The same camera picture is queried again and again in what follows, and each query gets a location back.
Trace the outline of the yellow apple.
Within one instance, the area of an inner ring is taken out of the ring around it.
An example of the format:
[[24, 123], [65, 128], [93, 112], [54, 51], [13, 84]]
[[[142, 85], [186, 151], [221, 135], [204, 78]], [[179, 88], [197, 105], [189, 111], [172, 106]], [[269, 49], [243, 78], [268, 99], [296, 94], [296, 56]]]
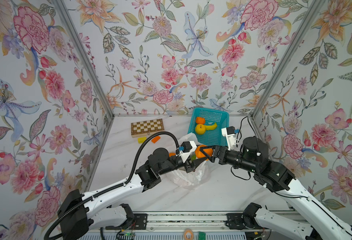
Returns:
[[203, 124], [197, 124], [195, 127], [195, 133], [197, 135], [203, 135], [207, 131], [206, 126]]

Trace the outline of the white plastic bag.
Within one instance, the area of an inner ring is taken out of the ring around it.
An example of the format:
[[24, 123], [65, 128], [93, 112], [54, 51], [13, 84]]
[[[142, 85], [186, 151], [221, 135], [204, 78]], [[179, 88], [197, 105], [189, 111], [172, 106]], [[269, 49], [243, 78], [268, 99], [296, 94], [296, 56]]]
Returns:
[[165, 174], [166, 178], [184, 189], [194, 189], [206, 183], [211, 177], [208, 162], [200, 163], [196, 159], [195, 151], [192, 151], [190, 158], [185, 162], [187, 165]]

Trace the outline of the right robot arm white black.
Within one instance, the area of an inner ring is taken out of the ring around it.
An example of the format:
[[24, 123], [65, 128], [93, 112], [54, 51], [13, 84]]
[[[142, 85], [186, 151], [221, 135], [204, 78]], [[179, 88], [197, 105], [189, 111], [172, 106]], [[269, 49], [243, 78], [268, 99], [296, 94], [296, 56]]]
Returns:
[[287, 167], [269, 160], [268, 145], [257, 137], [244, 139], [240, 151], [230, 146], [200, 145], [195, 154], [253, 174], [255, 181], [282, 198], [306, 220], [305, 224], [299, 223], [250, 203], [237, 220], [242, 229], [261, 227], [295, 240], [352, 240], [352, 225], [332, 214]]

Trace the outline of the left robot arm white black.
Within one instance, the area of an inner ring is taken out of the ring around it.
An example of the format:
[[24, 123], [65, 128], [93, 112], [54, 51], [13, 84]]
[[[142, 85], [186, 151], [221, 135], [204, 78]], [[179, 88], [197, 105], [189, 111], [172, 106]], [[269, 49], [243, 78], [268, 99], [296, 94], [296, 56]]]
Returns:
[[154, 188], [161, 182], [162, 175], [172, 171], [195, 171], [212, 154], [212, 149], [204, 150], [201, 146], [190, 150], [180, 147], [175, 155], [170, 155], [165, 148], [159, 148], [124, 180], [83, 194], [78, 190], [72, 191], [58, 210], [58, 220], [53, 225], [60, 226], [61, 233], [53, 237], [46, 233], [44, 238], [77, 240], [93, 229], [129, 229], [137, 220], [130, 206], [121, 204], [121, 200]]

